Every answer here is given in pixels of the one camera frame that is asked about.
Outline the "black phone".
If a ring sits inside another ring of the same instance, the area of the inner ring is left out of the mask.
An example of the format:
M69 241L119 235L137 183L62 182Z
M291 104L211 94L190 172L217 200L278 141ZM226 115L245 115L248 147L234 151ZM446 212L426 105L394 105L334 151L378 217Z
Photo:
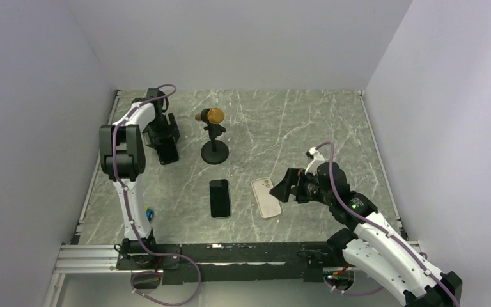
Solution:
M171 164L179 160L174 138L158 139L155 142L155 149L161 165Z

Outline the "beige phone case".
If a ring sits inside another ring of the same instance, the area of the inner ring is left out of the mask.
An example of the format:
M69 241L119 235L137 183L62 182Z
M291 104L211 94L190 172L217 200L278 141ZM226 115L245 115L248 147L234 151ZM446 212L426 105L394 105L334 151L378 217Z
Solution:
M280 202L270 194L274 185L269 177L255 179L251 186L262 218L270 219L282 213Z

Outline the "phone with dark screen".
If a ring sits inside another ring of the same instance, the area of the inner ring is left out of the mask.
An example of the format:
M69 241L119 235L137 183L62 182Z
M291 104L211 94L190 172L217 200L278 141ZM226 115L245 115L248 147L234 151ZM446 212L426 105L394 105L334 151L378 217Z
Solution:
M210 216L222 219L231 216L230 187L226 179L209 182Z

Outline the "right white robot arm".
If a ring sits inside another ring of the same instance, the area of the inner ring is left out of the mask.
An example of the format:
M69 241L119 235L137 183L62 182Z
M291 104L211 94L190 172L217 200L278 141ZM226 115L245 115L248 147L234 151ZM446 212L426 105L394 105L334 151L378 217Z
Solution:
M402 306L459 306L462 279L442 272L402 239L378 208L351 190L337 164L325 162L316 173L288 168L270 194L281 202L315 201L328 206L344 228L327 240L327 258L337 266L348 263L370 275Z

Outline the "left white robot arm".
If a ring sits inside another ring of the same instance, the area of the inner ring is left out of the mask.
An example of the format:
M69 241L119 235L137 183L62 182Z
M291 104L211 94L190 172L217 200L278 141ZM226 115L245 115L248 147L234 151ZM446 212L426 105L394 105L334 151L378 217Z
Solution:
M161 165L179 160L180 131L174 114L168 112L170 95L162 89L148 89L119 120L99 128L100 167L118 193L124 220L118 251L133 254L133 261L144 269L153 267L159 257L143 198L144 149L154 149Z

